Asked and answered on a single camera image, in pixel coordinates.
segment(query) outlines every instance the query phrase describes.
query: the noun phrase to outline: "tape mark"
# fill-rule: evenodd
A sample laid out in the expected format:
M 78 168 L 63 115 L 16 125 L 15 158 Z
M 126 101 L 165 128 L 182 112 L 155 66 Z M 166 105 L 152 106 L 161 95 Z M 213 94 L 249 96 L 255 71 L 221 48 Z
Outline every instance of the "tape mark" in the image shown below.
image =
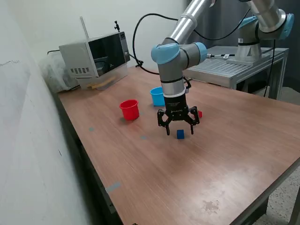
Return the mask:
M 120 186 L 121 186 L 120 182 L 116 182 L 116 183 L 114 183 L 113 185 L 111 185 L 111 186 L 105 188 L 105 190 L 106 190 L 106 192 L 109 193 L 109 192 L 112 192 L 112 191 L 114 191 L 115 189 L 119 188 Z

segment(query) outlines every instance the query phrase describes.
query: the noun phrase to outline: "wooden table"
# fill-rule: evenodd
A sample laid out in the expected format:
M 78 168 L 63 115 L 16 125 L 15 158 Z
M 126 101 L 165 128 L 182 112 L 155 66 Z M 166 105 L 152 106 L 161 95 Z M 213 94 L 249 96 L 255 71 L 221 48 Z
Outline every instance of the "wooden table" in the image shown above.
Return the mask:
M 158 126 L 159 77 L 138 68 L 105 91 L 60 94 L 126 225 L 242 224 L 300 164 L 299 106 L 191 83 L 187 103 L 203 112 L 194 135 L 185 122 L 170 136 Z M 127 122 L 119 104 L 133 98 L 141 115 Z

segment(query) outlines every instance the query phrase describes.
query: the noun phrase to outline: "black cable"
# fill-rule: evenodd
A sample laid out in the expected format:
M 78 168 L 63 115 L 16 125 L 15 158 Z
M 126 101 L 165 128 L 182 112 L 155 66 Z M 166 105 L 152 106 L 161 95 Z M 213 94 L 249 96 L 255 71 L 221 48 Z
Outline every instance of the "black cable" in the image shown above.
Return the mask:
M 194 32 L 195 32 L 196 34 L 198 34 L 200 37 L 202 37 L 202 38 L 204 38 L 204 39 L 206 39 L 206 40 L 210 40 L 210 41 L 218 41 L 218 40 L 224 39 L 224 38 L 230 36 L 232 33 L 234 33 L 234 32 L 239 28 L 239 26 L 241 25 L 241 23 L 243 22 L 243 20 L 245 19 L 245 17 L 247 16 L 247 14 L 248 14 L 249 11 L 250 11 L 250 9 L 246 12 L 246 14 L 244 15 L 244 17 L 241 19 L 241 21 L 239 22 L 239 24 L 233 29 L 233 31 L 231 31 L 229 34 L 225 35 L 224 37 L 221 37 L 221 38 L 207 38 L 207 37 L 204 37 L 203 35 L 201 35 L 201 34 L 200 34 L 198 31 L 196 31 L 196 30 L 194 30 Z M 159 17 L 162 17 L 162 18 L 164 18 L 164 19 L 167 19 L 167 20 L 173 20 L 173 21 L 178 21 L 178 19 L 171 18 L 171 17 L 167 17 L 167 16 L 164 16 L 164 15 L 161 15 L 161 14 L 157 14 L 157 13 L 148 13 L 148 14 L 142 16 L 142 17 L 140 18 L 140 20 L 138 21 L 138 23 L 136 24 L 136 26 L 135 26 L 135 31 L 134 31 L 134 33 L 133 33 L 133 38 L 132 38 L 132 50 L 133 50 L 133 55 L 134 55 L 133 58 L 135 59 L 136 63 L 138 64 L 138 66 L 139 66 L 142 70 L 144 70 L 144 71 L 146 71 L 146 72 L 148 72 L 148 73 L 151 73 L 151 74 L 159 75 L 159 73 L 151 72 L 151 71 L 145 69 L 142 65 L 140 65 L 139 60 L 137 59 L 137 56 L 136 56 L 136 53 L 135 53 L 135 36 L 136 36 L 137 28 L 138 28 L 138 26 L 140 25 L 141 21 L 142 21 L 145 17 L 150 16 L 150 15 L 159 16 Z
M 276 40 L 274 40 L 274 42 L 273 42 L 273 57 L 272 57 L 272 63 L 271 63 L 271 68 L 270 68 L 269 77 L 268 77 L 267 84 L 266 84 L 266 90 L 264 91 L 263 97 L 266 97 L 268 85 L 269 85 L 270 78 L 271 78 L 271 73 L 272 73 L 272 68 L 273 68 L 273 63 L 274 63 L 274 57 L 275 57 L 275 46 L 276 46 Z
M 139 22 L 137 22 L 136 26 L 135 26 L 135 31 L 133 32 L 133 38 L 132 38 L 132 51 L 133 51 L 133 55 L 134 55 L 134 59 L 136 61 L 136 63 L 139 65 L 139 60 L 137 59 L 137 56 L 136 56 L 136 53 L 135 53 L 135 35 L 136 35 L 136 31 L 137 31 L 137 28 L 139 27 L 141 21 L 147 17 L 147 16 L 150 16 L 150 15 L 156 15 L 156 16 L 159 16 L 159 17 L 162 17 L 164 19 L 168 19 L 168 20 L 174 20 L 174 21 L 178 21 L 177 19 L 174 19 L 174 18 L 170 18 L 170 17 L 167 17 L 167 16 L 164 16 L 164 15 L 161 15 L 161 14 L 157 14 L 157 13 L 148 13 L 144 16 L 141 17 L 141 19 L 139 20 Z M 145 69 L 142 65 L 139 66 L 142 70 L 150 73 L 150 74 L 156 74 L 156 75 L 159 75 L 159 73 L 155 73 L 155 72 L 151 72 L 147 69 Z
M 241 19 L 241 21 L 239 22 L 239 24 L 227 35 L 225 35 L 224 37 L 220 37 L 220 38 L 208 38 L 208 37 L 204 37 L 203 35 L 201 35 L 198 31 L 194 30 L 194 32 L 199 35 L 200 37 L 206 39 L 206 40 L 209 40 L 209 41 L 219 41 L 219 40 L 222 40 L 230 35 L 232 35 L 238 28 L 239 26 L 242 24 L 243 20 L 246 18 L 248 12 L 250 11 L 250 9 L 248 9 L 248 11 L 246 12 L 246 14 L 244 15 L 244 17 Z
M 49 53 L 59 52 L 59 51 L 60 51 L 60 50 L 51 50 L 51 51 L 47 52 L 47 55 L 48 55 Z

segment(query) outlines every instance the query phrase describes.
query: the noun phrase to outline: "robotic arm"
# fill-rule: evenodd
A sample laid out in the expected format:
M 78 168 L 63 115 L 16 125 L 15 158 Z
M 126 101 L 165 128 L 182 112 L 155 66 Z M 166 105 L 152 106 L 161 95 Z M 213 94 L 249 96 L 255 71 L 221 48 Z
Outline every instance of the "robotic arm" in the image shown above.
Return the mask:
M 193 30 L 197 27 L 197 19 L 210 7 L 215 4 L 216 0 L 193 0 L 178 20 L 173 32 L 167 37 L 161 45 L 155 46 L 151 51 L 152 59 L 157 63 L 160 75 L 160 81 L 164 92 L 165 110 L 159 110 L 157 113 L 158 125 L 163 126 L 170 134 L 169 124 L 171 121 L 184 120 L 191 126 L 200 123 L 197 107 L 189 108 L 186 101 L 186 94 L 191 87 L 188 80 L 183 77 L 183 70 L 203 62 L 207 57 L 207 49 L 202 43 L 192 43 L 183 45 Z M 278 9 L 274 0 L 239 0 L 247 2 L 255 14 L 252 19 L 246 18 L 244 26 L 257 22 L 255 29 L 249 30 L 247 37 L 252 41 L 265 37 L 276 39 L 280 36 L 287 37 L 293 26 L 292 19 L 288 22 L 285 12 Z

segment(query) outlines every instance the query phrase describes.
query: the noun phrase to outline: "table stain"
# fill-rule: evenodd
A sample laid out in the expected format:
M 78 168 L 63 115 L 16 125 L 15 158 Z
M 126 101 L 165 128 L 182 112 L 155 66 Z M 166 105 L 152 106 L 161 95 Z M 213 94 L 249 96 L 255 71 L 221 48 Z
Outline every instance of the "table stain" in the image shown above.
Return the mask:
M 215 202 L 210 201 L 203 201 L 204 206 L 202 206 L 202 209 L 204 209 L 208 214 L 215 213 L 217 214 L 217 211 L 219 211 L 219 201 L 216 200 Z

